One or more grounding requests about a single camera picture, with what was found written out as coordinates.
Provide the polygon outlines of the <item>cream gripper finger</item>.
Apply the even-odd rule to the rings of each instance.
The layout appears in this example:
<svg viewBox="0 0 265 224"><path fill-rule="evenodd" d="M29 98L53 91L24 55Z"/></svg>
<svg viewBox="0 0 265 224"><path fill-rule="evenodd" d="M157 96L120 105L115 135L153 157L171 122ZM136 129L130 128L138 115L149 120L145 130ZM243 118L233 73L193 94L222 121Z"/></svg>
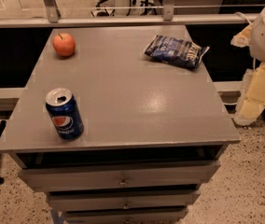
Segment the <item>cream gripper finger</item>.
<svg viewBox="0 0 265 224"><path fill-rule="evenodd" d="M231 44L235 47L244 48L250 45L251 43L251 30L252 25L247 25L241 32L235 35L232 40Z"/></svg>
<svg viewBox="0 0 265 224"><path fill-rule="evenodd" d="M265 63L261 63L255 71L247 69L244 74L234 121L238 125L248 126L257 120L264 109Z"/></svg>

